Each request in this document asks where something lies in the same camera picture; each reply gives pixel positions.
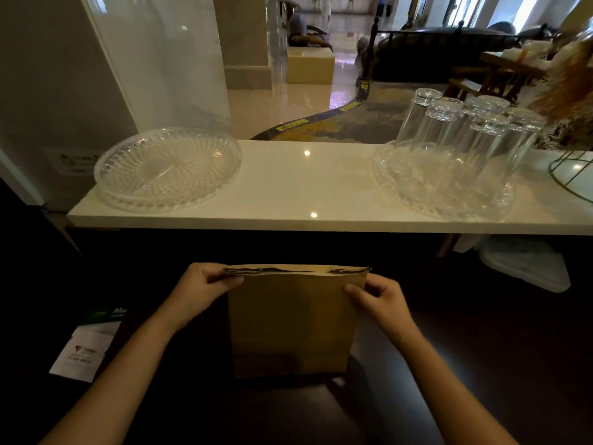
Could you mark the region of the person's right hand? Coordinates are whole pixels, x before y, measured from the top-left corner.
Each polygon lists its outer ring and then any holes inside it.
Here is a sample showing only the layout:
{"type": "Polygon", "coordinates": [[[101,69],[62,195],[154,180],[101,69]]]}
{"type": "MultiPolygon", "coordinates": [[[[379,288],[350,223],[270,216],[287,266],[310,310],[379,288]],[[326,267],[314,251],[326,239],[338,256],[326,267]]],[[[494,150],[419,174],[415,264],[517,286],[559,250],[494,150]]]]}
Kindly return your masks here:
{"type": "Polygon", "coordinates": [[[396,347],[402,347],[420,335],[399,283],[368,273],[363,288],[371,294],[371,306],[366,312],[396,347]]]}

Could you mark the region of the person's left hand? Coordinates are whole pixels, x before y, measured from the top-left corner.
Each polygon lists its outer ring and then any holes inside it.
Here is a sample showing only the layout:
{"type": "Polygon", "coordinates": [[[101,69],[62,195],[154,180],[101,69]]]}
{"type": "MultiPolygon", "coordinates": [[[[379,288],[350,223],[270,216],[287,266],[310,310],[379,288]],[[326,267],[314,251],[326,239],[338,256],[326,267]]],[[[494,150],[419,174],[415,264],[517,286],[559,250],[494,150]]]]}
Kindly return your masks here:
{"type": "Polygon", "coordinates": [[[159,307],[167,322],[182,329],[220,296],[211,296],[211,283],[229,277],[220,263],[192,263],[159,307]]]}

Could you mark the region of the brown paper bag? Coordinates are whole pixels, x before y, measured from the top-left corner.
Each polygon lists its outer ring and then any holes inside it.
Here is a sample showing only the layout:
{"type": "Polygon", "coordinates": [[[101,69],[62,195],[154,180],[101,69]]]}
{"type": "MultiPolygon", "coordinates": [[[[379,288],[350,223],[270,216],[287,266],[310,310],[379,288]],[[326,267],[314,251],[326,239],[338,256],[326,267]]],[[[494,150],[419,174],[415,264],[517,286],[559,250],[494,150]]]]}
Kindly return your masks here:
{"type": "Polygon", "coordinates": [[[344,286],[364,288],[368,267],[243,264],[228,292],[236,378],[341,374],[358,324],[344,286]]]}

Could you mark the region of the person's left forearm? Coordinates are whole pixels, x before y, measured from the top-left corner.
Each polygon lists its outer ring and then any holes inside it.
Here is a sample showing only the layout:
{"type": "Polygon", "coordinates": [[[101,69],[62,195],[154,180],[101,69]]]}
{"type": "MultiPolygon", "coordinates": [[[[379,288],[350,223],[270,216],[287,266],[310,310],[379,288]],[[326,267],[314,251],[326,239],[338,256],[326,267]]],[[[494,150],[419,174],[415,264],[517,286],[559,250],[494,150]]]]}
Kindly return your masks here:
{"type": "Polygon", "coordinates": [[[187,323],[159,308],[38,445],[122,445],[168,343],[187,323]]]}

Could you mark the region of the person's right forearm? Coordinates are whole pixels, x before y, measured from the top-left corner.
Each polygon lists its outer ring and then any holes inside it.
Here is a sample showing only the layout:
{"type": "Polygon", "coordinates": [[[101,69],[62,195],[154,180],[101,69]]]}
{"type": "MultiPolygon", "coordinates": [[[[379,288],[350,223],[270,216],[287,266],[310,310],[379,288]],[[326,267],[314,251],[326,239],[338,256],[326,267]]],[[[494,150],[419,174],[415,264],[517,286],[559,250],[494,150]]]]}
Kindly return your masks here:
{"type": "Polygon", "coordinates": [[[447,445],[519,445],[456,377],[417,327],[397,348],[447,445]]]}

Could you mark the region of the empty clear plastic tray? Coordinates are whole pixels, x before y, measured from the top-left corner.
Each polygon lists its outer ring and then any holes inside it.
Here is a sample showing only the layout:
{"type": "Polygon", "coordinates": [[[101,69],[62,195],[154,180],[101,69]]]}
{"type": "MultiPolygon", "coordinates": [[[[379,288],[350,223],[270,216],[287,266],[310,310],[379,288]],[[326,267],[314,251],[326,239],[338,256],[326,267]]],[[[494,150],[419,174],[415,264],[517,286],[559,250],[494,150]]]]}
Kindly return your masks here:
{"type": "Polygon", "coordinates": [[[115,209],[161,213],[225,190],[240,171],[231,135],[195,127],[139,133],[108,149],[94,165],[95,191],[115,209]]]}

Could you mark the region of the white and green booklet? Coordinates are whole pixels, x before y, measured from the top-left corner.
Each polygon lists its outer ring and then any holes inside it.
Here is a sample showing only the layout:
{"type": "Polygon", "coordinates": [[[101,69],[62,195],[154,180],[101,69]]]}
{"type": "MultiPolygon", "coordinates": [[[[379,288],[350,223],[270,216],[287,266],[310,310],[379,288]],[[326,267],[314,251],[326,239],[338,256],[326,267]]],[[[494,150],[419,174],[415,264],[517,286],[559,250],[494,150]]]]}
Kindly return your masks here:
{"type": "Polygon", "coordinates": [[[128,308],[89,308],[49,369],[49,374],[92,383],[128,308]]]}

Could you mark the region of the white plastic container lid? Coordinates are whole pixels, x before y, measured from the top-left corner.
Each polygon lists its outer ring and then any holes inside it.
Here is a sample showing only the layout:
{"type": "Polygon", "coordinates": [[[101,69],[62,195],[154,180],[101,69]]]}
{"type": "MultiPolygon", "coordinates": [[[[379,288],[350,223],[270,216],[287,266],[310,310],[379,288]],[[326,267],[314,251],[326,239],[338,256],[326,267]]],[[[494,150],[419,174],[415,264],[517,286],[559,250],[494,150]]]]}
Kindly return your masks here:
{"type": "Polygon", "coordinates": [[[492,235],[480,246],[479,258],[493,270],[550,292],[571,287],[563,254],[535,236],[492,235]]]}

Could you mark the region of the patterned carpet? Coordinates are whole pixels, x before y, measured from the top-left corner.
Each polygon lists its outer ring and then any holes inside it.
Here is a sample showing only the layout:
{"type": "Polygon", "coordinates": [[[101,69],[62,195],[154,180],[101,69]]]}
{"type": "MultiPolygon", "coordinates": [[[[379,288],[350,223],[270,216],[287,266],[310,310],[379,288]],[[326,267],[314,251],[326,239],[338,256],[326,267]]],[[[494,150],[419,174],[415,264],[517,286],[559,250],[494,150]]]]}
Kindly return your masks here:
{"type": "Polygon", "coordinates": [[[271,127],[255,141],[387,143],[395,140],[419,88],[444,92],[446,83],[365,81],[356,97],[335,109],[271,127]]]}

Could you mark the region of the clear drinking glass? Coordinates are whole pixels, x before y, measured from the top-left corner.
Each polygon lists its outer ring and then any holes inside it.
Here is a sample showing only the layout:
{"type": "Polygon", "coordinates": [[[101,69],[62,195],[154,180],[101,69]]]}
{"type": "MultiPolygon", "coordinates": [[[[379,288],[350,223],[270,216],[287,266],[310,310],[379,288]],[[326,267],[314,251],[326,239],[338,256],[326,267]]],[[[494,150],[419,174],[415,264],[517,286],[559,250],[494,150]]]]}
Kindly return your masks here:
{"type": "Polygon", "coordinates": [[[461,116],[463,101],[442,96],[427,107],[411,145],[410,154],[431,152],[444,140],[454,122],[461,116]]]}
{"type": "Polygon", "coordinates": [[[420,127],[428,106],[442,96],[443,92],[432,88],[415,90],[394,144],[411,141],[420,127]]]}
{"type": "Polygon", "coordinates": [[[451,162],[450,187],[456,196],[463,196],[483,170],[507,130],[507,123],[508,118],[496,112],[478,115],[464,123],[451,162]]]}
{"type": "Polygon", "coordinates": [[[486,114],[503,114],[511,103],[497,96],[480,95],[467,98],[463,104],[464,113],[473,117],[486,114]]]}
{"type": "Polygon", "coordinates": [[[545,118],[534,111],[511,107],[506,111],[507,130],[503,134],[497,155],[501,156],[500,181],[506,185],[527,151],[535,144],[545,126],[545,118]]]}

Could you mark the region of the beige cube ottoman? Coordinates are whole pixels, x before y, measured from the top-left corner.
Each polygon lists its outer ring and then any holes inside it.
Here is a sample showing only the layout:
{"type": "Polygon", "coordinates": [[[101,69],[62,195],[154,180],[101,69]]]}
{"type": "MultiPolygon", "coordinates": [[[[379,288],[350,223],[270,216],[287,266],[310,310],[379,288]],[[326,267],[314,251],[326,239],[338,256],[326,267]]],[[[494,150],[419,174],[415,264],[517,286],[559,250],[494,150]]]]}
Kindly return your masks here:
{"type": "Polygon", "coordinates": [[[288,84],[332,85],[335,55],[330,48],[288,47],[288,84]]]}

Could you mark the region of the dark sofa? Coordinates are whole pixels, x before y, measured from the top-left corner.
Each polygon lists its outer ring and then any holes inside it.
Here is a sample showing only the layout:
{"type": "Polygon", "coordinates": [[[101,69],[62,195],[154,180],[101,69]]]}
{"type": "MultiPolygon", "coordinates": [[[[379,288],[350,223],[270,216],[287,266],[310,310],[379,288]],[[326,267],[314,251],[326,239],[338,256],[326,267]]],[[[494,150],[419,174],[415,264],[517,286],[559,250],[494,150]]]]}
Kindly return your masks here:
{"type": "Polygon", "coordinates": [[[464,26],[382,28],[374,18],[370,36],[358,44],[356,86],[364,81],[446,83],[457,67],[478,67],[484,52],[502,52],[527,41],[552,41],[547,24],[518,34],[464,26]]]}

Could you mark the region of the wooden side table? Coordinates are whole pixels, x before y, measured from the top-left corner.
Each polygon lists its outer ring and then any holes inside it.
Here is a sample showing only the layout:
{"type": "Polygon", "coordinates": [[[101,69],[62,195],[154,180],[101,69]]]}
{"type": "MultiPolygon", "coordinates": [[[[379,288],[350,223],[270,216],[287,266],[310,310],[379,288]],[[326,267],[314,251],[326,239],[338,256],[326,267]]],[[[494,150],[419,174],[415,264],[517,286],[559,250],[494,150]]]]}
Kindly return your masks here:
{"type": "Polygon", "coordinates": [[[463,101],[470,95],[489,95],[516,104],[524,86],[547,74],[544,69],[504,58],[501,53],[483,52],[480,61],[478,67],[453,67],[444,96],[463,101]]]}

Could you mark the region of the dried flower arrangement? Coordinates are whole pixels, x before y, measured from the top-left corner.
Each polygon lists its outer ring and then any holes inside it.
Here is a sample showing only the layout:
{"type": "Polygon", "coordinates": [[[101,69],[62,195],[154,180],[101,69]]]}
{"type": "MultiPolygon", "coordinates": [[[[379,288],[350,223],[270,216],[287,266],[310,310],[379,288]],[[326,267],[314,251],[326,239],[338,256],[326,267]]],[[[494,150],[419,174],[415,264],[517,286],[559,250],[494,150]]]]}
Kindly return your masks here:
{"type": "Polygon", "coordinates": [[[562,47],[528,109],[545,118],[537,149],[593,150],[593,15],[562,47]]]}

